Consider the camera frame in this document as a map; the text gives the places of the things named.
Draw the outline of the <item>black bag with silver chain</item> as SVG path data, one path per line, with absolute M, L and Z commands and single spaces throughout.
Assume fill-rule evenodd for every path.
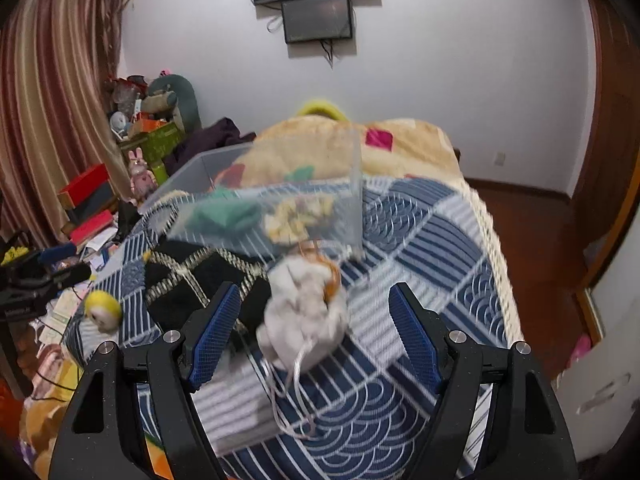
M 224 248 L 166 240 L 143 255 L 144 302 L 164 332 L 178 330 L 198 309 L 206 308 L 225 282 L 240 294 L 235 331 L 249 344 L 264 320 L 271 297 L 261 261 Z

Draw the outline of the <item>green knitted sock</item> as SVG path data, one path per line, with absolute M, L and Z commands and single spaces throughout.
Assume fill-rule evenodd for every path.
M 253 229 L 261 218 L 258 203 L 223 188 L 194 205 L 189 226 L 207 233 L 236 234 Z

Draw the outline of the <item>white drawstring pouch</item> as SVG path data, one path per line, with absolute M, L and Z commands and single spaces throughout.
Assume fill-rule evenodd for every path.
M 348 326 L 337 263 L 316 243 L 300 243 L 267 274 L 271 289 L 256 338 L 274 421 L 298 440 L 316 433 L 302 375 L 330 356 Z

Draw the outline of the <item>yellow white floral cloth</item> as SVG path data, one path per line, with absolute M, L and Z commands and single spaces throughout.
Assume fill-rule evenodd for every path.
M 264 217 L 264 231 L 270 242 L 294 245 L 311 239 L 311 232 L 326 226 L 333 214 L 329 196 L 298 196 L 281 200 Z

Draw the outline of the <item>red and grey boxes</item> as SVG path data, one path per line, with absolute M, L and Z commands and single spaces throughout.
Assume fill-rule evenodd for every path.
M 113 219 L 106 210 L 117 205 L 117 195 L 105 164 L 97 164 L 68 182 L 58 191 L 58 202 L 68 222 L 63 233 L 76 246 L 93 237 Z

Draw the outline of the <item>pink bunny toy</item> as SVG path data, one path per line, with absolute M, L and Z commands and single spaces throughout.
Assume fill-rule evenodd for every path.
M 143 158 L 142 148 L 128 152 L 130 188 L 138 204 L 143 203 L 157 189 L 157 180 Z

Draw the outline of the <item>green cardboard box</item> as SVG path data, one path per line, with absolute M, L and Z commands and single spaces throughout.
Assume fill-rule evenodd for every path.
M 122 158 L 128 162 L 128 152 L 142 149 L 143 159 L 153 166 L 169 155 L 172 150 L 186 138 L 186 134 L 173 122 L 156 128 L 149 133 L 140 133 L 132 140 L 118 144 Z

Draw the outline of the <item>blue white patterned bedspread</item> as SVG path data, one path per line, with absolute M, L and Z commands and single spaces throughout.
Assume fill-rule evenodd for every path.
M 520 320 L 483 201 L 427 178 L 363 182 L 363 254 L 341 263 L 348 330 L 303 374 L 268 392 L 262 354 L 242 347 L 193 402 L 222 468 L 237 479 L 391 479 L 430 426 L 435 393 L 414 377 L 390 317 L 393 284 L 452 330 L 506 348 Z

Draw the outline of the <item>grey green plush dinosaur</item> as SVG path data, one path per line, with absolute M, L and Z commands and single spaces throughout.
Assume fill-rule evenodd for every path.
M 192 84 L 180 75 L 169 74 L 155 78 L 146 89 L 141 111 L 171 116 L 186 134 L 202 128 L 198 100 Z

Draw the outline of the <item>dark purple garment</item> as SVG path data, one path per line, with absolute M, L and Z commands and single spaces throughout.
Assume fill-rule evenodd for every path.
M 168 176 L 171 177 L 200 153 L 250 143 L 255 139 L 256 133 L 242 133 L 231 118 L 223 117 L 213 125 L 189 134 L 163 158 L 163 164 Z

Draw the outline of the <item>striped pink brown curtain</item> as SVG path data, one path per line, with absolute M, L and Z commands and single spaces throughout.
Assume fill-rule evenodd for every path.
M 128 171 L 108 125 L 124 0 L 20 0 L 1 27 L 1 229 L 39 247 L 62 237 L 58 191 L 104 164 L 117 194 Z

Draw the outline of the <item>clear plastic storage box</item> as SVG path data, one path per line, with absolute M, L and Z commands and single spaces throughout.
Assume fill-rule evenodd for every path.
M 231 166 L 251 144 L 239 144 L 203 152 L 193 157 L 141 206 L 142 229 L 150 243 L 161 237 L 199 245 L 224 248 L 230 252 L 264 261 L 292 252 L 298 244 L 270 242 L 264 231 L 264 217 L 286 198 L 313 195 L 334 199 L 333 214 L 326 226 L 311 232 L 311 239 L 333 259 L 359 259 L 362 256 L 362 172 L 356 170 L 346 178 L 311 180 L 310 170 L 297 170 L 294 179 L 282 183 L 232 188 Z M 216 234 L 189 226 L 194 205 L 218 190 L 230 190 L 239 198 L 254 200 L 262 207 L 262 218 L 253 229 L 236 234 Z

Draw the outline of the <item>beige patchwork fleece blanket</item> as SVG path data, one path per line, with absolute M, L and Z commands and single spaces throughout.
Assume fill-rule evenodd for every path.
M 269 127 L 231 166 L 232 188 L 282 183 L 297 170 L 311 180 L 365 176 L 426 177 L 445 183 L 463 178 L 454 148 L 441 128 L 417 119 L 370 124 L 321 116 L 287 119 Z

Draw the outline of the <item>yellow plush pillow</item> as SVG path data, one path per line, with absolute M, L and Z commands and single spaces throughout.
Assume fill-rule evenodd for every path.
M 336 122 L 348 122 L 347 116 L 335 104 L 324 99 L 313 99 L 305 102 L 296 112 L 296 116 L 320 116 Z

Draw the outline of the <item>wall power socket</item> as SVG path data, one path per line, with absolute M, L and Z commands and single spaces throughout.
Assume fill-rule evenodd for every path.
M 506 154 L 498 152 L 494 159 L 494 165 L 503 166 L 505 161 L 506 161 Z

